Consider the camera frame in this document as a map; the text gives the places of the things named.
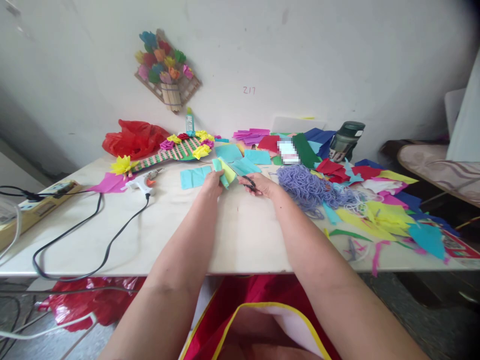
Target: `bottle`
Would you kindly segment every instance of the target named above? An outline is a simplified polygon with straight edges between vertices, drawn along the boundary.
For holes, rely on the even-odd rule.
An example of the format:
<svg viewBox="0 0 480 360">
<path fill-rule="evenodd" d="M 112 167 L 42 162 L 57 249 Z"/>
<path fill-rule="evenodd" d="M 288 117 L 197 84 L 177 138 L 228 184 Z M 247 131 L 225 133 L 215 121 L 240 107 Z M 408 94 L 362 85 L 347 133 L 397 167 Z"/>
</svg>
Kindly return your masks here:
<svg viewBox="0 0 480 360">
<path fill-rule="evenodd" d="M 340 163 L 344 158 L 352 159 L 352 151 L 357 141 L 362 136 L 365 124 L 358 121 L 345 121 L 340 130 L 336 132 L 330 143 L 328 157 L 335 163 Z"/>
</svg>

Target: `hand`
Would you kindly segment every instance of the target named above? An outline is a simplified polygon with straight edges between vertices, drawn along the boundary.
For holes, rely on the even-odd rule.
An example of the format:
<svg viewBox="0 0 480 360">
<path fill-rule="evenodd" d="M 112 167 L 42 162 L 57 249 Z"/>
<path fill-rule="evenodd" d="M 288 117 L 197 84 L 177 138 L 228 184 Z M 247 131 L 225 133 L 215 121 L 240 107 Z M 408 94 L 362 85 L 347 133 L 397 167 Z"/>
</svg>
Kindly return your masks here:
<svg viewBox="0 0 480 360">
<path fill-rule="evenodd" d="M 205 181 L 200 192 L 204 194 L 212 194 L 216 198 L 220 196 L 224 186 L 220 182 L 220 176 L 224 174 L 224 170 L 212 171 L 205 176 Z"/>
<path fill-rule="evenodd" d="M 273 182 L 269 178 L 266 178 L 259 172 L 250 173 L 247 174 L 247 176 L 255 183 L 256 191 L 252 191 L 250 188 L 245 186 L 245 191 L 250 193 L 252 196 L 265 195 L 267 198 L 271 199 L 273 193 L 282 190 L 280 185 Z M 241 176 L 238 177 L 238 182 L 243 185 L 251 185 L 250 181 Z"/>
</svg>

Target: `written number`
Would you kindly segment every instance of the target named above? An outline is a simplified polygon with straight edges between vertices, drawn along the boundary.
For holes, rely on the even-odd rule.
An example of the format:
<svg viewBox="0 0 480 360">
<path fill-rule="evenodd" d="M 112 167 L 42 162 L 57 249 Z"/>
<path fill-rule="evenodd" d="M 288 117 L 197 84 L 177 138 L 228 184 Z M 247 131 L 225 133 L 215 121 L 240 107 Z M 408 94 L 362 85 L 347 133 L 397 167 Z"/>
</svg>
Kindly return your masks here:
<svg viewBox="0 0 480 360">
<path fill-rule="evenodd" d="M 246 87 L 246 86 L 244 86 L 244 87 L 243 87 L 243 93 L 244 93 L 244 94 L 253 93 L 253 95 L 255 95 L 255 87 Z"/>
</svg>

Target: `yellow trim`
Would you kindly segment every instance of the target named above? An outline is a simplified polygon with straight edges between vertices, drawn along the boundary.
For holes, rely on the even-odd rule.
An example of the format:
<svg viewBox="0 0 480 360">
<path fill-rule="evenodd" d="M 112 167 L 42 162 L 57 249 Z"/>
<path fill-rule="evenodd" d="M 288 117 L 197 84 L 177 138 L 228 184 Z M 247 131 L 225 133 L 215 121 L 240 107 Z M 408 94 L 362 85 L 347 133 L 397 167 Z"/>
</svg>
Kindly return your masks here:
<svg viewBox="0 0 480 360">
<path fill-rule="evenodd" d="M 220 351 L 222 350 L 222 346 L 224 344 L 225 338 L 227 337 L 227 333 L 229 332 L 230 326 L 232 325 L 232 322 L 234 321 L 235 316 L 239 312 L 240 308 L 243 308 L 243 307 L 247 307 L 247 308 L 279 307 L 279 308 L 284 308 L 284 309 L 287 309 L 287 310 L 290 310 L 290 311 L 294 312 L 295 314 L 297 314 L 303 320 L 303 322 L 306 324 L 306 326 L 310 330 L 310 333 L 313 336 L 313 339 L 315 340 L 316 345 L 318 346 L 318 349 L 320 350 L 321 354 L 323 355 L 323 358 L 325 360 L 332 360 L 329 353 L 327 352 L 324 345 L 322 344 L 322 341 L 320 340 L 319 335 L 317 334 L 317 331 L 315 330 L 315 328 L 312 325 L 312 323 L 310 322 L 310 320 L 304 314 L 302 314 L 299 310 L 297 310 L 296 308 L 291 307 L 289 305 L 282 304 L 280 302 L 273 302 L 273 301 L 271 301 L 271 302 L 246 302 L 246 303 L 241 304 L 239 307 L 237 307 L 235 312 L 231 316 L 230 321 L 226 325 L 225 330 L 223 330 L 223 335 L 221 336 L 220 342 L 218 343 L 218 345 L 216 347 L 215 353 L 213 353 L 212 360 L 217 360 L 217 358 L 219 357 Z"/>
</svg>

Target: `power strip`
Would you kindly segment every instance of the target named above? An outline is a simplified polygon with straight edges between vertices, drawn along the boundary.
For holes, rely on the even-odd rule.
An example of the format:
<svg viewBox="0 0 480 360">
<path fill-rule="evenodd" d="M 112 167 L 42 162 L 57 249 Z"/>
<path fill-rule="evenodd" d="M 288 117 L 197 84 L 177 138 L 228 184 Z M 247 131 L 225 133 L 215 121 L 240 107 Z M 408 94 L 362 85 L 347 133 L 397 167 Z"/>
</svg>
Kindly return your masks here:
<svg viewBox="0 0 480 360">
<path fill-rule="evenodd" d="M 30 229 L 33 225 L 44 219 L 46 215 L 58 208 L 71 196 L 64 196 L 65 194 L 75 194 L 82 189 L 78 182 L 73 180 L 62 180 L 56 184 L 39 192 L 39 194 L 55 194 L 45 196 L 42 201 L 30 202 L 25 200 L 18 206 L 21 210 L 21 233 Z M 15 218 L 7 220 L 0 225 L 0 251 L 10 245 L 15 237 L 17 230 L 17 221 Z"/>
</svg>

